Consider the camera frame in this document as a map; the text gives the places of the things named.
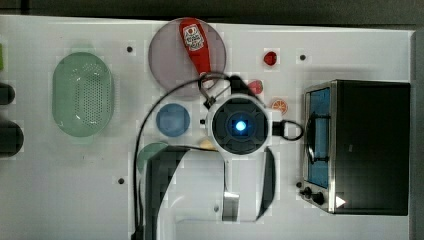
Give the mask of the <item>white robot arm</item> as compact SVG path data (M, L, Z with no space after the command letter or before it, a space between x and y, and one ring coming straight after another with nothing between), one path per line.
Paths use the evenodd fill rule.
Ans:
M165 145L140 154L143 213L131 240L175 240L181 221L258 221L275 195L271 127L258 98L233 94L208 111L212 150Z

